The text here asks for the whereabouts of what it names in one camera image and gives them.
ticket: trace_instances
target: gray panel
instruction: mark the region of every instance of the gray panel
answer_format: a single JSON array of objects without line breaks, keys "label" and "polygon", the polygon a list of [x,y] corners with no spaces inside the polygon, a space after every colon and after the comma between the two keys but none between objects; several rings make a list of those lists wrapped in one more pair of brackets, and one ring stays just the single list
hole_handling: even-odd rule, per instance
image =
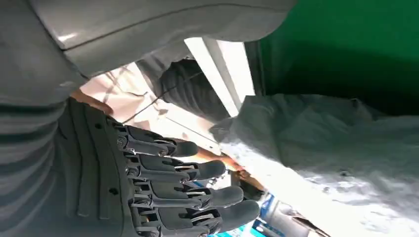
[{"label": "gray panel", "polygon": [[138,23],[211,4],[240,4],[282,10],[277,0],[30,0],[62,49]]},{"label": "gray panel", "polygon": [[85,76],[189,37],[250,41],[283,21],[295,0],[30,0]]}]

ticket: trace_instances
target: human hand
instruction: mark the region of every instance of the human hand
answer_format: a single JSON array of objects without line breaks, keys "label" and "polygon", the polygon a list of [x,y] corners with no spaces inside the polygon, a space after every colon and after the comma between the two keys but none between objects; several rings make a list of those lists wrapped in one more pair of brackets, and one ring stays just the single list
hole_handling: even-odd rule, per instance
[{"label": "human hand", "polygon": [[90,106],[92,106],[92,107],[94,107],[98,110],[103,111],[106,115],[111,115],[114,112],[109,105],[107,105],[107,104],[105,104],[101,101],[98,101],[98,100],[96,100],[95,98],[93,98],[89,95],[84,94],[82,92],[82,90],[80,90],[80,89],[71,93],[70,96],[73,97],[75,100],[77,100],[80,103],[89,104]]}]

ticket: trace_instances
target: green curtain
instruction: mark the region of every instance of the green curtain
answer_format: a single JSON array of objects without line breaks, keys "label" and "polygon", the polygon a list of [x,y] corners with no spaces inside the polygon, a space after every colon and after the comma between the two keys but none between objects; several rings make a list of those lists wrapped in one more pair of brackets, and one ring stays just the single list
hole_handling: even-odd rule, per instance
[{"label": "green curtain", "polygon": [[419,0],[301,0],[259,47],[266,94],[357,97],[419,114]]}]

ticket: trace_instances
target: black cable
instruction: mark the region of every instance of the black cable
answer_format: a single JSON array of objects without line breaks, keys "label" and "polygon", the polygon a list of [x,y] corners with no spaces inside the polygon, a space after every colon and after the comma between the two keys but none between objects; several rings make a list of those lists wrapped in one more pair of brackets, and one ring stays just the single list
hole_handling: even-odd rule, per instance
[{"label": "black cable", "polygon": [[131,121],[133,118],[135,118],[137,115],[139,115],[141,112],[143,112],[144,110],[146,110],[148,107],[152,106],[157,100],[161,99],[166,93],[168,93],[169,91],[173,90],[174,88],[178,87],[179,85],[191,80],[192,78],[202,74],[203,72],[198,72],[193,74],[192,76],[188,77],[188,79],[180,82],[179,84],[176,84],[172,87],[170,87],[169,89],[167,89],[166,91],[164,91],[161,95],[159,95],[155,100],[153,100],[149,105],[147,105],[146,107],[144,107],[142,110],[138,111],[137,113],[135,113],[133,116],[129,117],[127,120],[125,120],[124,122],[122,122],[122,124],[125,124],[129,121]]}]

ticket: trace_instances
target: black robotic finger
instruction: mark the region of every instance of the black robotic finger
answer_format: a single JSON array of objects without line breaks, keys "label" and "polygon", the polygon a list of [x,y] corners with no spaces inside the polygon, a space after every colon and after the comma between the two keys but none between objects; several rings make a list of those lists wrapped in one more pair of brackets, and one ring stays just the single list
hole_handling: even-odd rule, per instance
[{"label": "black robotic finger", "polygon": [[256,219],[260,213],[260,207],[256,201],[245,200],[239,204],[217,208],[222,217],[220,233],[233,230]]},{"label": "black robotic finger", "polygon": [[125,126],[108,118],[118,133],[118,148],[121,151],[152,156],[190,157],[198,153],[193,142],[177,142],[170,138],[133,126]]},{"label": "black robotic finger", "polygon": [[131,210],[136,231],[146,237],[206,237],[238,228],[259,214],[259,206],[251,200],[203,211],[181,207],[131,207]]},{"label": "black robotic finger", "polygon": [[185,184],[161,181],[133,180],[134,198],[131,207],[185,207],[203,210],[226,207],[243,200],[243,191],[237,186],[220,190],[192,188]]},{"label": "black robotic finger", "polygon": [[225,165],[219,160],[198,164],[183,163],[167,157],[145,154],[126,154],[129,178],[146,180],[187,182],[219,177],[225,172]]}]

